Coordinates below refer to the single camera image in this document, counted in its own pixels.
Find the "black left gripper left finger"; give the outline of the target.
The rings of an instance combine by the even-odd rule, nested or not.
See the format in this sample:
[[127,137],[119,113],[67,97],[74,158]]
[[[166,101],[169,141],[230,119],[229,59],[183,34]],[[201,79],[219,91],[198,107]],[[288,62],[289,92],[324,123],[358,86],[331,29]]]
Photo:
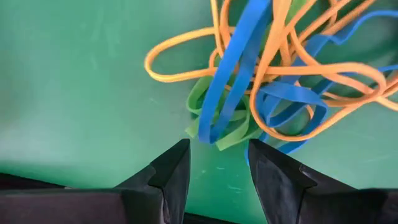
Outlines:
[[113,188],[0,173],[0,224],[182,224],[189,183],[189,139]]

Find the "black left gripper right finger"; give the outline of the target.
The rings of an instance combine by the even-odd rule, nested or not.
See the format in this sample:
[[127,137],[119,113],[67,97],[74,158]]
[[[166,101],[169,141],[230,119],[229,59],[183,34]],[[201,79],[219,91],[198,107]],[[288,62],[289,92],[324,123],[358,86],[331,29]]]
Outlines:
[[258,139],[248,159],[268,224],[398,224],[398,189],[356,189]]

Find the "yellow rubber bands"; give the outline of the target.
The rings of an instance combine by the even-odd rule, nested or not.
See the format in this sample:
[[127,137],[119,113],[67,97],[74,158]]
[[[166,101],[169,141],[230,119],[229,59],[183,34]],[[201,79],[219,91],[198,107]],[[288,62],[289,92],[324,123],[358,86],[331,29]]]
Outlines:
[[[338,12],[350,0],[330,0],[330,7],[301,33],[295,25],[317,0],[248,0],[238,21],[228,23],[231,0],[211,0],[213,26],[168,39],[149,51],[144,67],[164,83],[197,79],[187,105],[198,115],[199,140],[223,147],[241,140],[272,136],[287,148],[300,146],[362,105],[377,102],[398,111],[389,97],[398,91],[394,75],[358,62],[321,64],[318,51],[340,45],[366,20],[398,17],[396,11],[367,12],[375,0],[364,0],[344,17]],[[207,68],[171,75],[152,69],[163,51],[188,40],[213,35],[215,50]],[[203,98],[197,107],[195,99]]]

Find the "tangled green rubber bands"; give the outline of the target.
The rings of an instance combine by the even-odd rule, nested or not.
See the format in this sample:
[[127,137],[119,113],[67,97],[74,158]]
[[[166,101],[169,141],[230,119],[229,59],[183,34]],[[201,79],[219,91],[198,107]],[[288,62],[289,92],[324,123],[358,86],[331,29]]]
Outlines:
[[197,118],[186,132],[191,137],[227,149],[261,135],[251,126],[249,98],[245,95],[254,73],[272,0],[249,0],[230,36],[214,77],[200,78],[186,106]]

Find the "tangled blue rubber bands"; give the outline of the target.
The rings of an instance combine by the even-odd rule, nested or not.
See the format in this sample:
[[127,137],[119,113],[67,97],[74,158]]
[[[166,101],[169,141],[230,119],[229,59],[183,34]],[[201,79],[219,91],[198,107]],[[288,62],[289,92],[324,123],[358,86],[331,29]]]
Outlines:
[[286,154],[366,103],[375,101],[398,111],[398,103],[389,99],[398,92],[398,65],[392,66],[396,75],[386,79],[383,68],[322,65],[315,58],[325,44],[346,42],[370,18],[398,18],[398,11],[366,13],[373,1],[365,0],[315,34],[349,2],[339,0],[298,34],[296,23],[316,0],[304,0],[293,17],[292,0],[249,0],[206,93],[199,139],[215,142],[245,93],[250,94],[249,117],[262,129],[261,139],[283,140],[280,150]]

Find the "green table mat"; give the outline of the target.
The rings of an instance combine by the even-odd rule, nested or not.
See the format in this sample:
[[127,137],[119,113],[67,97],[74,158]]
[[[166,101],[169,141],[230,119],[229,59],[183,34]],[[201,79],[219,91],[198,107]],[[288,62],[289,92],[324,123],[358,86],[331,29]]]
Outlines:
[[[0,172],[114,187],[181,138],[196,80],[144,70],[165,39],[212,25],[210,0],[0,0]],[[321,63],[398,63],[398,19],[374,17]],[[266,223],[244,159],[191,140],[187,212]],[[360,107],[291,154],[358,189],[398,188],[398,112]]]

